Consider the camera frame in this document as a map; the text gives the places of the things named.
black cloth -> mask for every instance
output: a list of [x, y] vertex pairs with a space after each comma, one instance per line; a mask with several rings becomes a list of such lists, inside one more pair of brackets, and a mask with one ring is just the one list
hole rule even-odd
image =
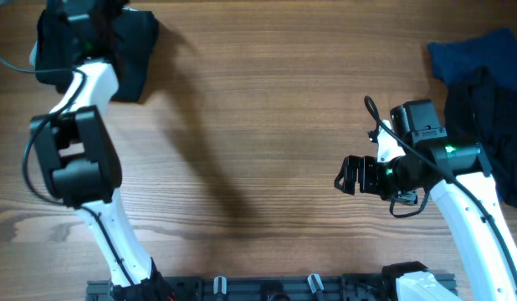
[[433, 76], [447, 86], [487, 68], [499, 87], [517, 91], [517, 40], [508, 28], [460, 43], [430, 43]]
[[493, 167], [500, 200], [517, 207], [517, 92], [498, 86], [486, 68], [448, 87], [449, 136], [476, 135]]
[[[149, 58], [158, 39], [158, 21], [151, 12], [124, 10], [113, 21], [117, 42], [120, 100], [137, 102], [146, 82]], [[45, 11], [38, 21], [38, 48], [36, 70], [70, 68], [74, 57], [74, 33]], [[73, 80], [70, 72], [62, 74], [36, 74], [40, 83], [52, 84], [61, 89]]]

dark blue cloth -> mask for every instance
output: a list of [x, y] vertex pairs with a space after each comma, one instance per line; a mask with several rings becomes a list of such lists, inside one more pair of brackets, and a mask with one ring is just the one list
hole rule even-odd
[[517, 40], [508, 28], [460, 43], [430, 43], [433, 76], [448, 87], [485, 67], [497, 85], [517, 92]]

black cable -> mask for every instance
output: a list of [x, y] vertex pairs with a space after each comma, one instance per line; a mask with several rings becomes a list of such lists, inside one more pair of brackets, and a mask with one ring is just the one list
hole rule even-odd
[[409, 212], [409, 213], [405, 213], [405, 214], [394, 214], [394, 205], [396, 204], [397, 199], [393, 196], [391, 198], [391, 205], [389, 205], [389, 212], [395, 218], [406, 218], [406, 217], [416, 216], [418, 213], [424, 211], [424, 208], [426, 208], [428, 199], [429, 199], [429, 193], [427, 193], [427, 191], [425, 191], [424, 199], [422, 200], [422, 203], [420, 204], [420, 207], [418, 208], [418, 210], [416, 210], [415, 212]]
[[[0, 0], [0, 7], [4, 4], [6, 4], [6, 0]], [[30, 138], [28, 139], [28, 143], [26, 144], [26, 148], [24, 149], [23, 153], [23, 161], [22, 161], [22, 173], [23, 173], [23, 179], [26, 183], [26, 186], [28, 189], [39, 199], [41, 199], [44, 202], [47, 202], [48, 204], [52, 204], [55, 206], [63, 206], [64, 204], [62, 202], [57, 202], [57, 200], [52, 200], [46, 196], [43, 196], [41, 193], [39, 193], [35, 187], [33, 186], [32, 182], [30, 181], [30, 177], [28, 174], [28, 159], [30, 156], [30, 151], [32, 150], [33, 143], [36, 141], [39, 133], [41, 133], [41, 130], [51, 121], [56, 120], [60, 114], [62, 114], [64, 111], [66, 111], [68, 108], [70, 108], [76, 99], [78, 98], [79, 94], [82, 92], [82, 89], [85, 86], [85, 82], [87, 80], [87, 75], [84, 71], [77, 69], [77, 68], [66, 68], [66, 69], [47, 69], [47, 70], [29, 70], [29, 69], [22, 69], [19, 68], [11, 63], [9, 63], [5, 58], [0, 55], [0, 63], [8, 66], [9, 68], [24, 73], [24, 74], [51, 74], [51, 73], [63, 73], [63, 72], [76, 72], [82, 75], [82, 80], [80, 81], [79, 86], [74, 91], [73, 95], [69, 98], [67, 103], [63, 105], [61, 108], [56, 110], [53, 113], [50, 113], [45, 117], [43, 121], [38, 125], [38, 127], [35, 129], [35, 131], [30, 135]], [[121, 271], [126, 277], [126, 280], [129, 282], [130, 285], [134, 285], [134, 282], [132, 281], [131, 276], [128, 274], [128, 272], [125, 269], [125, 266], [123, 265], [123, 261], [120, 259], [119, 255], [117, 254], [117, 251], [114, 248], [114, 245], [111, 243], [110, 237], [108, 236], [108, 232], [106, 231], [104, 225], [102, 224], [102, 221], [100, 220], [100, 214], [96, 215], [92, 210], [90, 210], [87, 207], [81, 207], [81, 209], [86, 210], [93, 216], [93, 218], [97, 221], [97, 224], [100, 227], [100, 230], [102, 231], [102, 234], [105, 237], [106, 243], [108, 243], [108, 246], [110, 247], [110, 250], [112, 254], [114, 255], [115, 261], [119, 265]]]
[[476, 207], [482, 212], [482, 215], [484, 216], [484, 220], [489, 224], [491, 227], [491, 230], [493, 230], [493, 234], [496, 236], [496, 239], [499, 241], [500, 248], [502, 248], [502, 253], [504, 254], [506, 258], [506, 262], [508, 263], [509, 270], [511, 272], [511, 276], [513, 277], [513, 280], [515, 282], [515, 286], [517, 287], [517, 267], [515, 266], [513, 262], [513, 258], [511, 257], [511, 254], [509, 253], [508, 246], [506, 245], [506, 242], [504, 241], [504, 238], [502, 237], [502, 234], [500, 233], [499, 228], [496, 226], [496, 223], [494, 222], [493, 217], [489, 214], [489, 212], [485, 209], [482, 202], [472, 193], [470, 192], [467, 187], [465, 187], [463, 184], [461, 184], [455, 176], [450, 176], [447, 172], [441, 170], [438, 166], [433, 164], [429, 159], [427, 159], [424, 155], [420, 154], [418, 151], [414, 150], [410, 145], [405, 143], [402, 139], [400, 139], [394, 132], [388, 128], [385, 124], [383, 124], [383, 121], [379, 118], [379, 114], [377, 113], [377, 107], [374, 104], [374, 101], [370, 96], [365, 96], [365, 106], [372, 118], [376, 121], [376, 123], [392, 138], [394, 138], [396, 141], [398, 141], [399, 144], [403, 146], [405, 150], [408, 150], [412, 154], [418, 157], [420, 161], [422, 161], [424, 164], [429, 166], [431, 169], [439, 173], [443, 178], [453, 183], [455, 186], [459, 188], [464, 194], [466, 194], [476, 205]]

